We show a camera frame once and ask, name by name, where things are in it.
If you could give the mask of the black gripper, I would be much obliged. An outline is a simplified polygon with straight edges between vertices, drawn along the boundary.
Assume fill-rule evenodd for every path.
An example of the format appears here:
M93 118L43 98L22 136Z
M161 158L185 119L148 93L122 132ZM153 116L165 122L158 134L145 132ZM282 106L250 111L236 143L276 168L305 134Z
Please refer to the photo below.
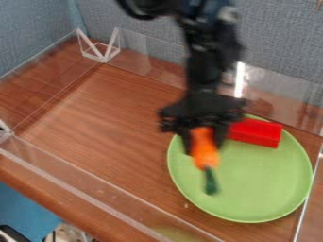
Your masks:
M216 93L189 92L158 111L160 129L178 133L185 154L190 154L192 135L188 130L213 128L216 147L221 147L228 127L242 119L245 99Z

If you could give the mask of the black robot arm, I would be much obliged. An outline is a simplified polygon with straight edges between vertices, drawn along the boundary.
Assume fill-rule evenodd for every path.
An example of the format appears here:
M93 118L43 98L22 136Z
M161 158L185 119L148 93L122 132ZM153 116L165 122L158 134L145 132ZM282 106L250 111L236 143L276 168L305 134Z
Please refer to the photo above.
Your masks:
M177 134L188 153L193 129L210 130L220 147L232 124L242 118L245 100L218 93L222 74L242 53L237 39L238 13L232 0L114 0L124 13L141 21L173 17L188 50L184 96L158 111L160 128Z

